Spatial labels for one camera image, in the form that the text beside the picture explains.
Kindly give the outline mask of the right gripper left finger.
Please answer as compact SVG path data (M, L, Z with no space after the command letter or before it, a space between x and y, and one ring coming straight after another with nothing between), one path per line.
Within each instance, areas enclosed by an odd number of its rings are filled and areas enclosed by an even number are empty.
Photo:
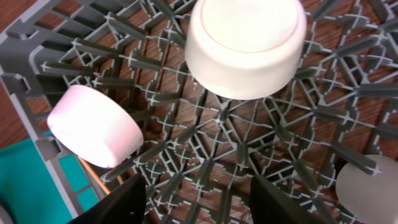
M141 224L146 203L146 182L136 174L68 224Z

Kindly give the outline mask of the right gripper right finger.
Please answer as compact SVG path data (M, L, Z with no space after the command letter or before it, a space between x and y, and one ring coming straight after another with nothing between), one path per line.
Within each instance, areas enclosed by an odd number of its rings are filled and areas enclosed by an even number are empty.
M249 208L253 224L324 224L261 176L251 179Z

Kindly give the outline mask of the wooden chopstick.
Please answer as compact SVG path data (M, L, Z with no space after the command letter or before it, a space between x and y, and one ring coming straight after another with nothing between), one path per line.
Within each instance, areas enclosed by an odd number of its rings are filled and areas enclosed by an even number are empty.
M77 157L77 159L79 160L80 164L85 168L85 170L89 173L91 178L98 184L100 189L106 195L109 195L111 193L111 189L101 179L101 176L107 173L107 171L110 171L110 169L94 166L93 164L90 164L79 156Z

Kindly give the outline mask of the white bowl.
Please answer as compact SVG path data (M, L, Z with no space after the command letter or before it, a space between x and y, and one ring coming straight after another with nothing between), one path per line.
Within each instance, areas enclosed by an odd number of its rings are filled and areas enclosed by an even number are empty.
M102 168L115 168L144 143L138 124L102 92L72 85L47 118L52 134L71 152Z
M299 0L198 0L185 61L192 77L217 95L263 98L293 79L306 31Z

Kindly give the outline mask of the small white cup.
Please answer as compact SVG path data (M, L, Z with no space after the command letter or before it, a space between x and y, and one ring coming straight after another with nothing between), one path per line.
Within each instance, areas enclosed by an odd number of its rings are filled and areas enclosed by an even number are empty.
M368 175L346 164L336 179L338 200L362 223L397 224L397 161L368 157L377 163L377 173Z

